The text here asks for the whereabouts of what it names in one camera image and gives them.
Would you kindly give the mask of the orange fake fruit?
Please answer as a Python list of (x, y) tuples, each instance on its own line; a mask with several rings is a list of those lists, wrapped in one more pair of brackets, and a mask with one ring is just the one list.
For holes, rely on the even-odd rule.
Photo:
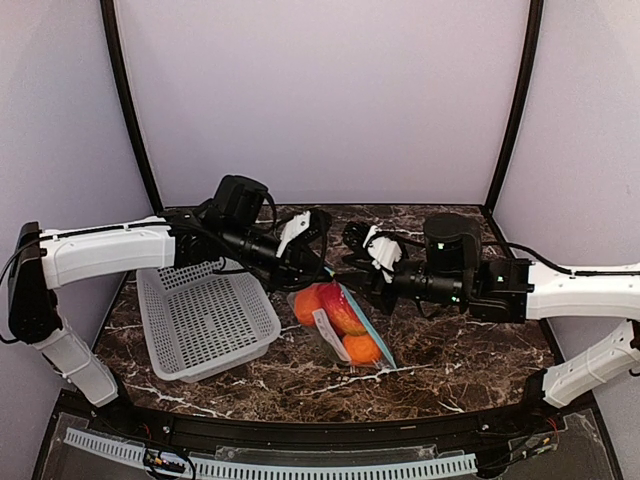
[(299, 291), (294, 298), (294, 315), (300, 324), (315, 326), (313, 313), (323, 307), (317, 286), (310, 286)]
[(369, 334), (345, 335), (342, 339), (342, 344), (353, 364), (370, 365), (376, 363), (382, 357), (379, 346)]

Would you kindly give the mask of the clear zip top bag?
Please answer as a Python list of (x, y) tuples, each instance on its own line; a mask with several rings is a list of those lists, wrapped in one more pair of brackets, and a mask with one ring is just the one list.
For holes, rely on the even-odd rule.
[(349, 367), (394, 369), (396, 361), (354, 296), (327, 269), (328, 279), (290, 293), (295, 319), (331, 361)]

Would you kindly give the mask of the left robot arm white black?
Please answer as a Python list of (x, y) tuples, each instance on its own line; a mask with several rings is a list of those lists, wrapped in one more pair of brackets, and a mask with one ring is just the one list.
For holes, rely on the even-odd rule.
[(2, 269), (8, 292), (8, 328), (3, 343), (33, 346), (94, 406), (120, 436), (141, 427), (140, 412), (119, 398), (109, 370), (72, 331), (58, 311), (56, 289), (94, 277), (142, 269), (183, 268), (228, 259), (271, 291), (296, 292), (325, 281), (324, 252), (331, 217), (311, 208), (267, 229), (256, 220), (275, 203), (253, 179), (226, 175), (212, 198), (196, 207), (169, 209), (128, 223), (80, 230), (21, 227), (16, 248)]

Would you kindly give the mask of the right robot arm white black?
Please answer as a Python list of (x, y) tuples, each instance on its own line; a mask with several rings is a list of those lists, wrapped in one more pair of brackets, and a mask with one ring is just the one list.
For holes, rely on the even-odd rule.
[(456, 305), (477, 319), (518, 323), (555, 317), (614, 317), (620, 324), (569, 360), (532, 374), (523, 402), (510, 413), (521, 434), (582, 394), (622, 373), (639, 371), (639, 267), (582, 270), (540, 256), (481, 258), (479, 224), (443, 213), (423, 224), (426, 258), (412, 261), (403, 241), (377, 227), (361, 240), (376, 270), (375, 297), (391, 307), (398, 298)]

